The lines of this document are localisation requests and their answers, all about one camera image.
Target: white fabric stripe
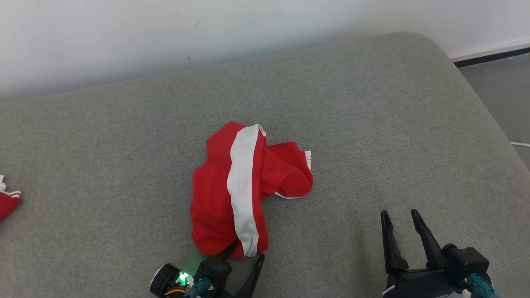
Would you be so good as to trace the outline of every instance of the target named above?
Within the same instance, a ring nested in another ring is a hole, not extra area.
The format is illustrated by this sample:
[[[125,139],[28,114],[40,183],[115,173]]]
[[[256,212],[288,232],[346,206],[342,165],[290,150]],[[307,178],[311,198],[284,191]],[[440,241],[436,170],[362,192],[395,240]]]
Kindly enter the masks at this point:
[[[307,167],[311,171],[311,150],[304,151],[304,152],[305,152],[305,161],[307,162]],[[301,198],[301,197],[291,197],[291,198],[284,197],[281,194],[279,194],[278,192],[275,192],[274,195],[278,196],[280,198],[284,198],[284,199],[298,199],[298,198]]]
[[[230,149],[232,165],[226,181],[234,211],[235,233],[243,245],[243,254],[248,257],[258,253],[259,235],[252,207],[252,168],[260,128],[256,124],[237,132]]]

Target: white baseboard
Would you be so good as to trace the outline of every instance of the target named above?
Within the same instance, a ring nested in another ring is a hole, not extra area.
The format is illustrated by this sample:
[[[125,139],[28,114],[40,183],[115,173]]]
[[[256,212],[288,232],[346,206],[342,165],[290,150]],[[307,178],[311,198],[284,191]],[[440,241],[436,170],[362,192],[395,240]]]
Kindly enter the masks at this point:
[[[526,39],[519,39],[513,42],[499,43],[483,48],[476,48],[472,50],[448,54],[453,62],[468,60],[488,55],[499,54],[502,52],[515,51],[520,49],[530,48],[530,37]]]

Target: yellow wire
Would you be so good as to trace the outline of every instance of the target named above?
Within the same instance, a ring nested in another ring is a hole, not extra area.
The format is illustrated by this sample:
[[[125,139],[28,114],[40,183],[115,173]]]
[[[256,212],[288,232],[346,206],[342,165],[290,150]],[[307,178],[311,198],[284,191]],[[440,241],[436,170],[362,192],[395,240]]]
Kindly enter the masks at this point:
[[[186,293],[185,291],[183,291],[183,290],[178,288],[176,290],[169,291],[169,292],[165,293],[164,295],[168,296],[169,294],[173,294],[175,292],[181,292],[181,293],[184,293],[184,294]]]

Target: white cable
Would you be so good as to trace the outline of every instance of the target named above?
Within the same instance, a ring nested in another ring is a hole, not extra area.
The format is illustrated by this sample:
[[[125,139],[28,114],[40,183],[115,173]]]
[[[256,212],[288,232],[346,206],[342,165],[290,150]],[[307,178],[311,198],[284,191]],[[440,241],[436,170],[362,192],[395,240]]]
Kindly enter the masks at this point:
[[[525,147],[530,147],[530,144],[526,144],[526,143],[519,143],[519,142],[510,142],[512,145],[516,145],[516,146],[525,146]]]

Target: gray floor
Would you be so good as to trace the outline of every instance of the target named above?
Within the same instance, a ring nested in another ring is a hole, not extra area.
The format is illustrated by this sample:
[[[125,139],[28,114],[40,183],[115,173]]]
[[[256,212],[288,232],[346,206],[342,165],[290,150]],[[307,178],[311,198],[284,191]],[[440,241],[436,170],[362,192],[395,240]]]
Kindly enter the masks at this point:
[[[530,55],[460,68],[508,139],[530,143]],[[530,169],[530,148],[514,146]]]

